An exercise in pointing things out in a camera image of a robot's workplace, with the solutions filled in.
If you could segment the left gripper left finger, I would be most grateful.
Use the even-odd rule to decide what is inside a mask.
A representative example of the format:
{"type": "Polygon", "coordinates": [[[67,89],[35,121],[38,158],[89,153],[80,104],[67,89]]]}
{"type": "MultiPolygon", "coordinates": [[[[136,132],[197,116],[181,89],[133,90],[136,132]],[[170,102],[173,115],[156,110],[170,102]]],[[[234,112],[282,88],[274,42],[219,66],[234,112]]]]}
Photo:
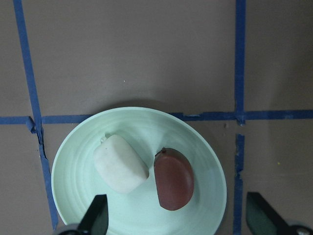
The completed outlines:
{"type": "Polygon", "coordinates": [[[106,235],[108,231],[107,195],[96,195],[77,227],[80,235],[106,235]]]}

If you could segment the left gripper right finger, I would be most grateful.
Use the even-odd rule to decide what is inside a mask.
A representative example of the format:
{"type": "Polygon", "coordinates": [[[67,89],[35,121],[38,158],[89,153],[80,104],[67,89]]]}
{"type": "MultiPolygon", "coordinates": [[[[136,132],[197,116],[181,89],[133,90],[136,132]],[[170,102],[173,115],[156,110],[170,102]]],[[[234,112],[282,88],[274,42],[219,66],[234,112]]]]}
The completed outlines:
{"type": "Polygon", "coordinates": [[[246,223],[253,235],[289,235],[284,219],[258,192],[246,195],[246,223]]]}

